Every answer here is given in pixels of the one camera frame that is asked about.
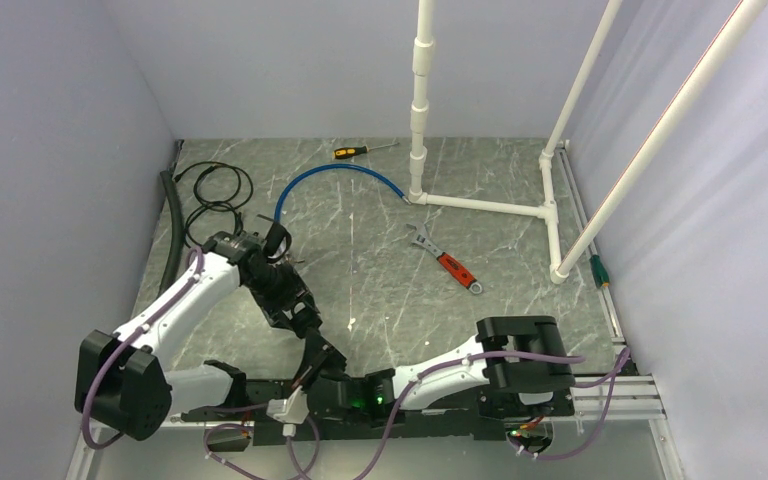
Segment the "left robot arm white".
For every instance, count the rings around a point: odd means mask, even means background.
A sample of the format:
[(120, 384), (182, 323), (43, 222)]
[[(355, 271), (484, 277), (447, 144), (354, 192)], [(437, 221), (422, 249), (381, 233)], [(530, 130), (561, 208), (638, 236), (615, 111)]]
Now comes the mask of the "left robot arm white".
[(280, 225), (265, 236), (218, 232), (190, 251), (186, 272), (142, 313), (111, 334), (95, 330), (83, 340), (75, 408), (89, 447), (109, 445), (93, 438), (93, 421), (115, 430), (111, 442), (123, 436), (145, 440), (171, 414), (205, 409), (232, 420), (253, 409), (246, 374), (226, 363), (211, 360), (190, 370), (165, 370), (194, 326), (240, 287), (250, 291), (271, 327), (305, 342), (289, 398), (268, 404), (275, 419), (302, 422), (305, 391), (332, 361), (343, 359), (321, 335), (312, 293), (282, 258), (290, 242)]

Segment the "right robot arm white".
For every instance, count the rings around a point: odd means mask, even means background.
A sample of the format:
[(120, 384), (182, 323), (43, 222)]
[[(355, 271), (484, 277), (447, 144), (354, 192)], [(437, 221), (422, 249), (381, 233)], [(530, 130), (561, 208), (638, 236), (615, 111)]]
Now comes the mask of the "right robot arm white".
[(370, 420), (404, 411), (421, 411), (447, 396), (480, 386), (511, 393), (517, 411), (534, 415), (554, 392), (571, 387), (572, 366), (580, 356), (567, 354), (559, 327), (549, 316), (488, 317), (477, 332), (454, 349), (425, 362), (352, 378), (345, 356), (319, 331), (308, 330), (305, 348), (288, 399), (288, 422), (310, 413), (308, 396), (317, 381), (334, 401), (332, 413), (358, 414)]

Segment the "black foam tube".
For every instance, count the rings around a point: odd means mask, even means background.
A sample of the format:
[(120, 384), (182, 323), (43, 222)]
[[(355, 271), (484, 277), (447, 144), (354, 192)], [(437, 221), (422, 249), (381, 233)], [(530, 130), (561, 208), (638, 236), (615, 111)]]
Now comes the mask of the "black foam tube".
[(157, 297), (165, 293), (178, 278), (185, 236), (183, 209), (173, 174), (170, 170), (163, 170), (159, 177), (169, 207), (170, 240)]

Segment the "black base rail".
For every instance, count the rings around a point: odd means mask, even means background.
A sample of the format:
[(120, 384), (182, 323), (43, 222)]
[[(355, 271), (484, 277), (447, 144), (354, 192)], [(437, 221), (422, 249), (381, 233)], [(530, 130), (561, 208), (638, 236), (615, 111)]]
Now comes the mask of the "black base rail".
[[(309, 417), (322, 440), (371, 440), (382, 437), (396, 397), (380, 383), (381, 377), (353, 378), (335, 382), (321, 378), (308, 393)], [(491, 387), (472, 387), (432, 403), (426, 410), (401, 410), (396, 414), (389, 437), (470, 437), (499, 441), (517, 424), (540, 422), (550, 417), (570, 417), (570, 392), (557, 391), (542, 403), (526, 404), (523, 395), (500, 392)], [(231, 412), (201, 407), (180, 415), (185, 425), (197, 423), (250, 422), (253, 442), (273, 446), (283, 442), (282, 427), (263, 410)]]

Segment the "orange handled screwdriver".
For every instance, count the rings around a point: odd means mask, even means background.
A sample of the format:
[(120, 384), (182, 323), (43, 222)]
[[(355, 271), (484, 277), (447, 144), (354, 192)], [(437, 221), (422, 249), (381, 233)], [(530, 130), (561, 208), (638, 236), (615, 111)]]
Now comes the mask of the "orange handled screwdriver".
[(347, 160), (353, 157), (368, 154), (371, 151), (387, 149), (387, 148), (391, 148), (399, 145), (400, 143), (396, 141), (388, 144), (375, 145), (375, 146), (369, 146), (369, 145), (345, 146), (345, 147), (340, 147), (335, 149), (332, 153), (332, 158), (334, 160)]

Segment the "red handled adjustable wrench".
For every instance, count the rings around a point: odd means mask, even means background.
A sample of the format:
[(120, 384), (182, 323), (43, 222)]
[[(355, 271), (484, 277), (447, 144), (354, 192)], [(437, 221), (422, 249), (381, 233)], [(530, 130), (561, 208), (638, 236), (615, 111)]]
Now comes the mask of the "red handled adjustable wrench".
[(424, 223), (408, 222), (406, 226), (413, 230), (411, 243), (431, 254), (459, 285), (473, 295), (484, 292), (483, 285), (464, 265), (432, 241)]

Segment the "green handled screwdriver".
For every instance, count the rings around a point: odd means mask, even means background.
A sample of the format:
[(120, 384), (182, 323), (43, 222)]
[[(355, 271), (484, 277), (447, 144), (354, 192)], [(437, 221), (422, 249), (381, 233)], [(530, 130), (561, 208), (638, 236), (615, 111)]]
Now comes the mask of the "green handled screwdriver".
[(597, 288), (608, 287), (611, 283), (610, 274), (598, 254), (591, 255), (589, 258), (591, 274), (594, 284)]

